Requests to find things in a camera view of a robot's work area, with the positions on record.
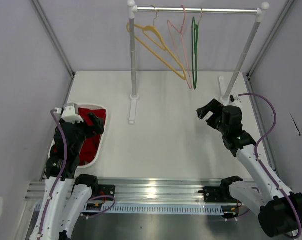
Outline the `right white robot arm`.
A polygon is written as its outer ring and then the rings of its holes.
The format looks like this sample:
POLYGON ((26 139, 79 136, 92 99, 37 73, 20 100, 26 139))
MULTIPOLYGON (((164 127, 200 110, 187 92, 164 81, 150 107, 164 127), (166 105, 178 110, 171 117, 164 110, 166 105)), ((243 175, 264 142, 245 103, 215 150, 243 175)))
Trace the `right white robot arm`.
POLYGON ((302 193, 294 193, 266 165, 257 152, 257 143, 243 130, 239 107, 224 106, 216 99, 196 111, 199 119, 212 113, 206 123, 222 135, 224 146, 246 168, 257 189, 238 177, 228 177, 220 184, 223 201, 233 199, 244 204, 257 217, 268 237, 286 235, 297 239, 302 233, 302 193))

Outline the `red skirt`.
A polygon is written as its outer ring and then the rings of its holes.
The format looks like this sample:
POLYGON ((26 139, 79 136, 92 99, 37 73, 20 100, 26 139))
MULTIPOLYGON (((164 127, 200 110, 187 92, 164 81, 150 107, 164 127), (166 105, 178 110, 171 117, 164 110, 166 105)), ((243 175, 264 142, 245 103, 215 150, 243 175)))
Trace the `red skirt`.
MULTIPOLYGON (((105 108, 94 104, 78 104, 79 115, 82 117, 87 125, 92 126, 92 122, 88 118, 88 113, 94 113, 96 117, 102 118, 104 120, 104 128, 107 125, 107 111, 105 108)), ((99 155, 99 146, 102 144, 103 135, 96 135, 93 138, 87 139, 82 149, 79 153, 79 165, 78 169, 84 169, 92 166, 99 155)))

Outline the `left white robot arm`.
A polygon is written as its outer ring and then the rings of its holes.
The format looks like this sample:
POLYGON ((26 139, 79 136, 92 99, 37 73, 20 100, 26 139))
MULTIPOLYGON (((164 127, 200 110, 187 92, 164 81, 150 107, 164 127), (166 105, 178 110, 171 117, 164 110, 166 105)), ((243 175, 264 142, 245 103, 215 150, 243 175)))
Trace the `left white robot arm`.
POLYGON ((80 151, 85 140, 104 132, 104 120, 94 113, 77 123, 56 120, 51 148, 45 169, 45 191, 31 240, 69 240, 84 203, 99 195, 95 176, 75 177, 80 151))

